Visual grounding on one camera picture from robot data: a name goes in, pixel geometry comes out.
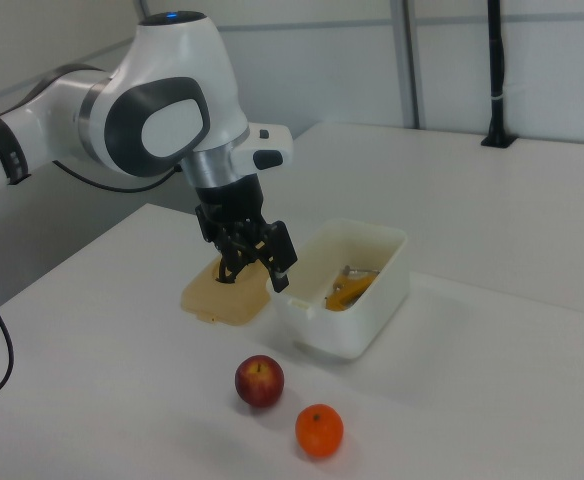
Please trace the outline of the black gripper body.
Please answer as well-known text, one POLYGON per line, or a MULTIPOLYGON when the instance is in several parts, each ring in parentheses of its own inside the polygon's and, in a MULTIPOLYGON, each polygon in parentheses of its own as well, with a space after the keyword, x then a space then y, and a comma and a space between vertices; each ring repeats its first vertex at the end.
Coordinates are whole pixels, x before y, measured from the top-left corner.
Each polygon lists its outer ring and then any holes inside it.
POLYGON ((261 208, 263 193, 256 174, 220 187, 196 187, 195 209, 206 242, 217 242, 221 234, 240 235, 252 242, 265 225, 261 208))

